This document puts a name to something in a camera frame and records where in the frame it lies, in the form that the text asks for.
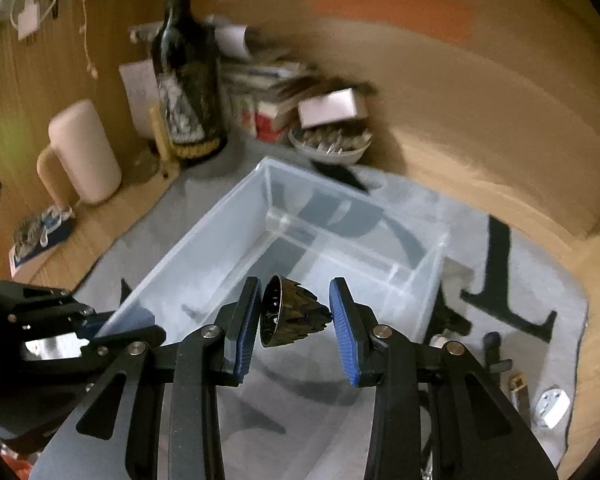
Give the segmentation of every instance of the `metal bolt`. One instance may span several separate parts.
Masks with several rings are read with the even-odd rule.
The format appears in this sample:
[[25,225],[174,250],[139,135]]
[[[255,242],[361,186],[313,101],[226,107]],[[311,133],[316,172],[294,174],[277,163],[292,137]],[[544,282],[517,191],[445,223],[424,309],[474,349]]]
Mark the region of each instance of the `metal bolt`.
[[218,325],[206,325],[200,329],[200,333],[205,339],[213,339],[220,335],[221,330]]
[[464,354],[464,345],[458,341],[449,341],[446,344],[446,351],[451,355],[462,355]]
[[394,333],[394,331],[391,330],[391,327],[387,325],[376,325],[371,332],[379,339],[387,339]]
[[146,343],[143,343],[142,341],[134,341],[128,347],[126,347],[126,349],[129,350],[131,355],[140,355],[146,350]]

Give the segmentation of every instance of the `clear plastic bin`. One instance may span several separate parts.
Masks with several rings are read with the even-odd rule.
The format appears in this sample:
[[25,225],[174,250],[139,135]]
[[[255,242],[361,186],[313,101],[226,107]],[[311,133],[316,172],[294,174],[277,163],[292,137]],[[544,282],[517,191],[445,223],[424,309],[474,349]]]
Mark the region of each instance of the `clear plastic bin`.
[[165,344],[178,342],[237,301],[247,276],[266,285],[282,274],[326,305],[331,279],[343,276],[357,302],[419,342],[446,238],[433,218],[417,211],[396,218],[348,186],[265,158],[169,251],[99,335],[148,325],[149,311],[166,330]]

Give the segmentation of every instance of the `dark glass bottle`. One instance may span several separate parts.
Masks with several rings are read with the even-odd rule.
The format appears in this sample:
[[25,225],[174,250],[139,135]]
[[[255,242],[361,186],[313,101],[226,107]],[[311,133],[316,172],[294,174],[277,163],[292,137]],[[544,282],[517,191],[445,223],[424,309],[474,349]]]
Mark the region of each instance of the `dark glass bottle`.
[[173,151],[197,161],[222,150],[218,56],[213,30],[193,19],[190,0],[167,0],[152,57]]

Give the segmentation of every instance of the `bowl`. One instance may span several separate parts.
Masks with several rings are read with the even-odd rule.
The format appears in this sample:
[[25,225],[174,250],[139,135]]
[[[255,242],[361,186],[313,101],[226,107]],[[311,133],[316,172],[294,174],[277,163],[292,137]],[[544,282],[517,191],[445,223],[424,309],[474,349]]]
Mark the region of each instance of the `bowl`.
[[351,166],[360,160],[363,153],[365,153],[366,149],[373,141],[373,139],[371,139],[364,148],[359,148],[358,150],[351,150],[350,152],[342,153],[327,153],[317,150],[316,148],[311,148],[310,146],[305,146],[296,138],[295,132],[296,130],[292,128],[289,130],[288,134],[289,141],[291,141],[295,149],[300,153],[303,153],[311,160],[316,160],[325,164],[342,164],[344,166]]

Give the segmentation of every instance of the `white plug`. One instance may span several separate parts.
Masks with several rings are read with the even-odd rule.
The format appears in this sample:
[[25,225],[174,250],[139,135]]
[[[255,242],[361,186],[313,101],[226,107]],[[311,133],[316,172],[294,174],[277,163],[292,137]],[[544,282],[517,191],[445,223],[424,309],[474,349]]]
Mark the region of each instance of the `white plug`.
[[24,40],[40,28],[40,4],[25,0],[24,9],[18,15],[18,39]]

